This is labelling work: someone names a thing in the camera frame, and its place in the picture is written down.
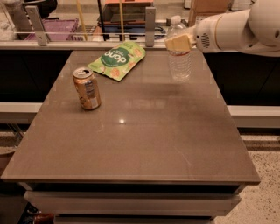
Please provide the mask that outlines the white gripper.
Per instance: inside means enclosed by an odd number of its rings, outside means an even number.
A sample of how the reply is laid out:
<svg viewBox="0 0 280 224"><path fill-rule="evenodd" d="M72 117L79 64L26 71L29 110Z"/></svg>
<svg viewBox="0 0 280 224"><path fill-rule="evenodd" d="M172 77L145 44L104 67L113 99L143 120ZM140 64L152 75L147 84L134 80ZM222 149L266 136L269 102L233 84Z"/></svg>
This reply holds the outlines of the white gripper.
<svg viewBox="0 0 280 224"><path fill-rule="evenodd" d="M190 52L195 45L203 53L219 53L216 30L222 14L210 17L198 17L195 25L189 28L189 34L180 34L165 40L165 47L172 52Z"/></svg>

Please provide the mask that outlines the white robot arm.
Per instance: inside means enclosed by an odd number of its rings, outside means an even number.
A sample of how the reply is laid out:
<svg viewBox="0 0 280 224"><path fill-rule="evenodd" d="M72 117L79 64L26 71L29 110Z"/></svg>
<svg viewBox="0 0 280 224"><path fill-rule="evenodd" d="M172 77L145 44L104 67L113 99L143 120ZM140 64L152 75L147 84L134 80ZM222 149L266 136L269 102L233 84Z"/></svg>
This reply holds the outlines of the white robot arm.
<svg viewBox="0 0 280 224"><path fill-rule="evenodd" d="M165 47L203 53L239 52L268 57L280 56L280 0L255 0L247 10L206 17L196 25L169 31Z"/></svg>

